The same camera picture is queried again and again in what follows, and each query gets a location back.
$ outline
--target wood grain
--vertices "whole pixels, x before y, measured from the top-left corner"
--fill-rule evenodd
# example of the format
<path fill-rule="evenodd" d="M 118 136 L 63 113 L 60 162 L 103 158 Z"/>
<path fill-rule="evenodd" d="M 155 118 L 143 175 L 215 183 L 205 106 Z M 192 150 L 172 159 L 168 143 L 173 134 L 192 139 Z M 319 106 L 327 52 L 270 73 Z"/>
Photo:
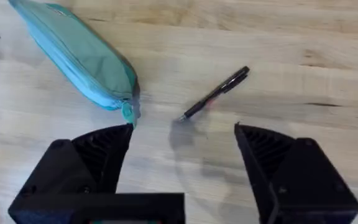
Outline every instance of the wood grain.
<path fill-rule="evenodd" d="M 315 138 L 358 198 L 358 1 L 57 0 L 137 71 L 120 192 L 185 192 L 188 223 L 258 223 L 233 124 Z M 0 0 L 0 223 L 47 146 L 122 124 L 68 82 Z M 192 123 L 173 120 L 244 65 Z"/>

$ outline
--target teal pencil case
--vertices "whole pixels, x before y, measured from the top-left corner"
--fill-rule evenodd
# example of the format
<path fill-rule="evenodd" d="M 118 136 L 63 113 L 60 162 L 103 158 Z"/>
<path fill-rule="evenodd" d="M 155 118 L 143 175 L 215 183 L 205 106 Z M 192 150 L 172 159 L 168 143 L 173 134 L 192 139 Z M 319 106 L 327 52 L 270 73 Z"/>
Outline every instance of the teal pencil case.
<path fill-rule="evenodd" d="M 58 4 L 9 2 L 36 43 L 82 94 L 107 110 L 120 108 L 124 118 L 135 124 L 131 103 L 136 75 L 120 55 Z"/>

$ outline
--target pen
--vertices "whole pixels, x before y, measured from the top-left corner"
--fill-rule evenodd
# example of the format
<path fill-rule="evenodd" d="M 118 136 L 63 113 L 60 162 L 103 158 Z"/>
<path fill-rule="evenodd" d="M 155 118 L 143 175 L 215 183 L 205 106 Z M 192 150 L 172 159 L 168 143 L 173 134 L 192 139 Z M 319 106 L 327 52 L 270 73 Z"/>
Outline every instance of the pen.
<path fill-rule="evenodd" d="M 222 82 L 218 87 L 216 87 L 211 93 L 206 95 L 203 99 L 193 105 L 188 109 L 180 118 L 180 121 L 184 121 L 192 117 L 195 113 L 199 112 L 204 108 L 211 100 L 215 99 L 222 93 L 227 93 L 234 87 L 236 87 L 240 82 L 247 78 L 249 68 L 245 66 L 244 68 L 238 70 L 235 74 L 231 75 L 227 80 Z"/>

